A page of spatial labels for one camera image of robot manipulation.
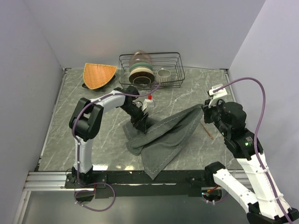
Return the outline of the grey cloth napkin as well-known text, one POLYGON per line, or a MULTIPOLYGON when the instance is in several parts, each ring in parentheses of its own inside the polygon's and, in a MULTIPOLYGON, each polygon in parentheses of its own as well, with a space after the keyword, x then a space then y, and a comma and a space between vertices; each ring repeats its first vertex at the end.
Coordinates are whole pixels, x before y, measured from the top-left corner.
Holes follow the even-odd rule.
POLYGON ((186 146, 203 114, 202 105, 196 104, 160 121, 148 118, 146 133, 127 122, 122 126, 127 150, 141 156, 145 173, 154 180, 186 146))

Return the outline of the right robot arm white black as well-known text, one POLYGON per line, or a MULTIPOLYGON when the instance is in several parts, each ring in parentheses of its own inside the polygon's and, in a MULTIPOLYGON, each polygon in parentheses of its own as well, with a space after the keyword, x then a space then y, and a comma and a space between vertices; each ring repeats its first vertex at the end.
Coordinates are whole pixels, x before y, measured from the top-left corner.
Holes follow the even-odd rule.
POLYGON ((207 185, 219 185, 231 195, 246 212, 251 224, 285 224, 296 221, 299 211, 292 208, 271 184, 269 167, 261 144, 254 148, 254 134, 246 128, 247 114, 243 106, 222 99, 210 106, 206 100, 202 106, 204 122, 212 123, 224 138, 227 149, 243 168, 252 190, 236 180, 220 162, 205 167, 204 180, 207 185))

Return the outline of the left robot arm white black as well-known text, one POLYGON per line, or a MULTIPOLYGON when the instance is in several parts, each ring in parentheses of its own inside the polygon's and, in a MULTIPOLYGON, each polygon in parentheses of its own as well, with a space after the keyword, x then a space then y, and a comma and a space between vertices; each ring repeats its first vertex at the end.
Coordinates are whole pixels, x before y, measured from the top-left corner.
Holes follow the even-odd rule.
POLYGON ((72 175, 81 187, 93 183, 92 148, 93 139, 98 135, 103 114, 121 108, 130 116, 133 128, 146 133, 148 113, 134 102, 139 97, 138 90, 129 86, 126 90, 115 88, 109 94, 96 99, 81 98, 69 122, 75 140, 75 162, 72 175))

